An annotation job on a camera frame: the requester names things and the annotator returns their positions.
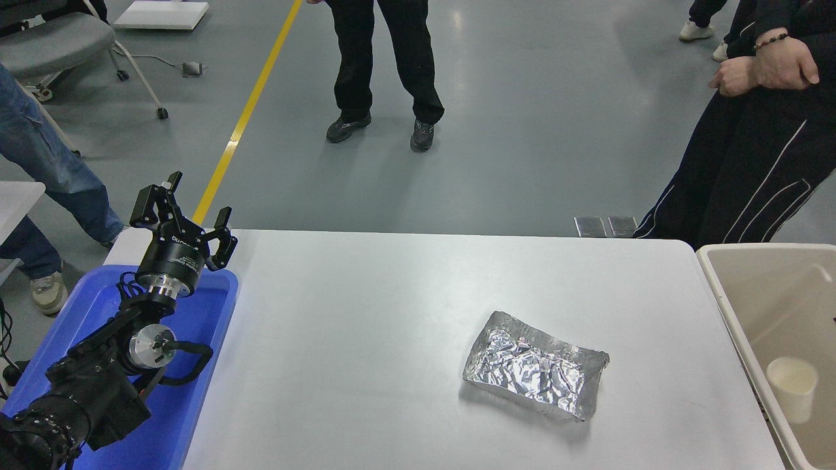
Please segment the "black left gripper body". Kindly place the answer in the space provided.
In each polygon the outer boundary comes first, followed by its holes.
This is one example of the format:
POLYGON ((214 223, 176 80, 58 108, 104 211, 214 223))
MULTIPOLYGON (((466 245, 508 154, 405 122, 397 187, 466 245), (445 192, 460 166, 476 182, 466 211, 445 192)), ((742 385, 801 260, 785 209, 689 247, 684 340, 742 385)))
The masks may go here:
POLYGON ((162 294, 194 294, 208 259, 208 242, 199 237, 180 239, 152 230, 135 279, 148 291, 162 294))

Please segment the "person's bare hand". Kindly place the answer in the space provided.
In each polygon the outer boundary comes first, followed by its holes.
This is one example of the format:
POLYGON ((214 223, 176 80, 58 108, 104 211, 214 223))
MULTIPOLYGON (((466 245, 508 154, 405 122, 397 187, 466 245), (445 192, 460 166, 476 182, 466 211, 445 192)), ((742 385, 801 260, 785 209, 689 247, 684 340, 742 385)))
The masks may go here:
POLYGON ((758 88, 760 81, 756 71, 756 58, 733 57, 721 62, 708 86, 726 97, 737 97, 758 88))

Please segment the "person's braceleted hand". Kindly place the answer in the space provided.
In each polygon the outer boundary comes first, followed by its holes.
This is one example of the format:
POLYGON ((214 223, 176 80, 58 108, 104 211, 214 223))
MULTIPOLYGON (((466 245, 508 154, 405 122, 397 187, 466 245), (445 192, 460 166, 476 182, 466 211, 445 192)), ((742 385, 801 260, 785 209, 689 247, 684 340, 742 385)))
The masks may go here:
POLYGON ((755 77, 768 89, 806 89, 819 84, 818 66, 802 41, 785 37, 758 48, 755 77))

